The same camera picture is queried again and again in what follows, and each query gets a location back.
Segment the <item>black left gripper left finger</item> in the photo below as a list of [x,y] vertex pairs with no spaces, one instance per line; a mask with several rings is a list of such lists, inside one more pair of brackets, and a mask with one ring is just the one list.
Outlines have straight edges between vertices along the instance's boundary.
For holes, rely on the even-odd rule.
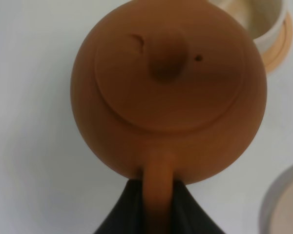
[[130,179],[117,203],[95,234],[146,234],[146,211],[141,180]]

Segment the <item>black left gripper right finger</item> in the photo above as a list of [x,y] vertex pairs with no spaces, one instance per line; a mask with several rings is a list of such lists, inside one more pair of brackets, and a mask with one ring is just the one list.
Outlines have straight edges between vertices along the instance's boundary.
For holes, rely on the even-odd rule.
[[205,213],[181,181],[174,181],[173,184],[171,232],[173,234],[225,233]]

